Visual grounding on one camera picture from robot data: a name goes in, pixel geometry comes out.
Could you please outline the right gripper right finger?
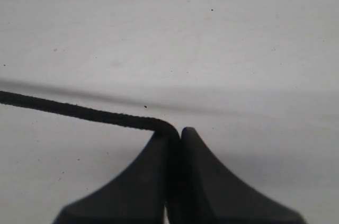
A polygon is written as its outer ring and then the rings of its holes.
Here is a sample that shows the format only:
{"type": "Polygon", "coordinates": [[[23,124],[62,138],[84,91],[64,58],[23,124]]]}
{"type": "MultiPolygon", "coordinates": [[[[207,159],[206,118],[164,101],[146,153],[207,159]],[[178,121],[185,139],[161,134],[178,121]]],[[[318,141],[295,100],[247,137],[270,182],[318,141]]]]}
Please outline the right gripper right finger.
{"type": "Polygon", "coordinates": [[[232,173],[191,127],[182,130],[186,223],[305,223],[232,173]]]}

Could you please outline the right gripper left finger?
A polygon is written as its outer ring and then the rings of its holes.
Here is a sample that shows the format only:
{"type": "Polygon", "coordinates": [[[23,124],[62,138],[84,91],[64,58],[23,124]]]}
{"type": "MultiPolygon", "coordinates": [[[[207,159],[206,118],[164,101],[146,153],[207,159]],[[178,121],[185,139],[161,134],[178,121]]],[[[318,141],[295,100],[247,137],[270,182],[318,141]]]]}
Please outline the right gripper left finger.
{"type": "Polygon", "coordinates": [[[155,132],[116,178],[60,211],[54,223],[163,223],[169,139],[155,132]]]}

